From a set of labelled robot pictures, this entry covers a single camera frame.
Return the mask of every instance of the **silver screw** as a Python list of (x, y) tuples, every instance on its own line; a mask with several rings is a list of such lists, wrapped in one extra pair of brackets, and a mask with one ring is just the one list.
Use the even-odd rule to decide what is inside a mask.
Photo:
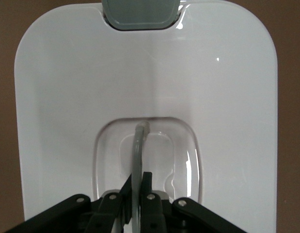
[(178, 205), (184, 207), (187, 205), (187, 202), (185, 200), (180, 200), (178, 201)]
[(146, 198), (148, 198), (149, 200), (153, 200), (155, 198), (155, 195), (151, 193)]
[(110, 195), (110, 196), (109, 196), (109, 199), (110, 199), (110, 200), (116, 199), (116, 195), (114, 195), (114, 194)]
[(78, 198), (77, 199), (77, 203), (80, 203), (80, 202), (83, 202), (84, 201), (84, 198)]

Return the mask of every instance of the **brown surface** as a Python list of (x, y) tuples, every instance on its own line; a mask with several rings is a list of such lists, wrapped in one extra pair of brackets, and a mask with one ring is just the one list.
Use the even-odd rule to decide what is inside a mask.
[[(0, 0), (0, 233), (23, 220), (14, 57), (25, 30), (60, 5), (90, 0)], [(253, 12), (276, 46), (279, 72), (277, 232), (300, 233), (300, 0), (232, 0)]]

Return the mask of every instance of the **glossy white surface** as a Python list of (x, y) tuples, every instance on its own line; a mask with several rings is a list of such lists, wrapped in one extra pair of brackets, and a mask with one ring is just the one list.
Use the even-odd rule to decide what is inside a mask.
[[(99, 3), (57, 8), (28, 29), (15, 63), (26, 218), (75, 193), (97, 197), (96, 179), (99, 184), (106, 177), (97, 176), (94, 161), (106, 124), (173, 117), (196, 136), (200, 202), (248, 232), (275, 232), (273, 42), (237, 5), (183, 4), (179, 21), (161, 31), (116, 31), (104, 22)], [(111, 161), (107, 168), (118, 173), (120, 164)]]

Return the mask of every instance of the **gray plastic tab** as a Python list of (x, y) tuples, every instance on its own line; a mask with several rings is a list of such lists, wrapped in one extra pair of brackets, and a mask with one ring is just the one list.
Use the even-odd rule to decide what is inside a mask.
[(180, 0), (102, 0), (107, 21), (122, 31), (168, 28), (179, 5)]

